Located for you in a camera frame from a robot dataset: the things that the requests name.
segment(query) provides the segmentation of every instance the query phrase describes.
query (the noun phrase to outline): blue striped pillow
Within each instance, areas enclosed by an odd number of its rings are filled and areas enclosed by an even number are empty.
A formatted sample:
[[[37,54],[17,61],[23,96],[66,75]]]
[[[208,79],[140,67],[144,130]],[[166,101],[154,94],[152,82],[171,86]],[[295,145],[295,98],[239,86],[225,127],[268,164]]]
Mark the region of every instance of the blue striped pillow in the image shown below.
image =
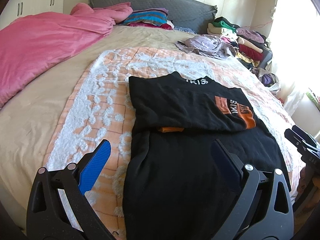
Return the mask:
[[[151,8],[140,11],[133,11],[127,19],[119,25],[128,25],[130,23],[144,22],[161,26],[167,23],[168,10],[165,8]]]

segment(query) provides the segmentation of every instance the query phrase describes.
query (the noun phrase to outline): gray crumpled garment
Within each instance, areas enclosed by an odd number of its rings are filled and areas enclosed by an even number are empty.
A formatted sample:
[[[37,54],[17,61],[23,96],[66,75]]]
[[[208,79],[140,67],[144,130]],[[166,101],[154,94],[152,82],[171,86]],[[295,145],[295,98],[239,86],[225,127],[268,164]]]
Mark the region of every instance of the gray crumpled garment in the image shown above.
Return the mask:
[[[236,51],[231,44],[207,34],[194,36],[186,41],[177,41],[175,45],[186,53],[194,52],[202,56],[223,60],[236,55]]]

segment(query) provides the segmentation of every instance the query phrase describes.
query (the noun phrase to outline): curtain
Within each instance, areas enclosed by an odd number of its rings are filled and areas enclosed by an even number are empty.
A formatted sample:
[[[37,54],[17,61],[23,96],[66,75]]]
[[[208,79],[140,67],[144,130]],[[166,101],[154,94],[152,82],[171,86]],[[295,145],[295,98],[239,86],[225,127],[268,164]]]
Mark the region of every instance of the curtain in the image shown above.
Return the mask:
[[[292,115],[308,87],[318,89],[320,17],[311,0],[277,0],[268,41],[273,53],[268,70],[281,83],[277,95]]]

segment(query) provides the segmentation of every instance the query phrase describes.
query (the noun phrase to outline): red folded cloth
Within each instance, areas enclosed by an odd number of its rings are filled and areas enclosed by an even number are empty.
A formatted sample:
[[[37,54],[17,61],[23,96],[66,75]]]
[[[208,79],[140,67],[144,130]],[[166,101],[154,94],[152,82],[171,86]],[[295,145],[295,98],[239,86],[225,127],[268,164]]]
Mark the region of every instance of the red folded cloth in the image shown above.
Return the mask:
[[[128,26],[131,26],[131,27],[142,26],[142,27],[160,28],[160,29],[165,29],[170,31],[172,30],[172,27],[167,23],[164,23],[161,26],[156,26],[156,25],[153,25],[152,23],[130,23],[128,24]]]
[[[243,44],[239,44],[239,51],[246,54],[249,58],[255,61],[261,61],[263,59],[263,54],[251,49]]]

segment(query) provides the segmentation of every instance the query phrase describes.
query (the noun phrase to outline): stack of folded clothes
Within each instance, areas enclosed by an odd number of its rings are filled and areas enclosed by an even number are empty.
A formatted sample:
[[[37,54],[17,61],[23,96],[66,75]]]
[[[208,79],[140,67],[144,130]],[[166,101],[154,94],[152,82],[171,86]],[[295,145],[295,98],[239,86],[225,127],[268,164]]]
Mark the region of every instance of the stack of folded clothes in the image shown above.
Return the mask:
[[[248,69],[257,68],[260,61],[270,54],[265,36],[232,24],[224,17],[209,23],[207,32],[230,43],[235,48],[236,58]]]

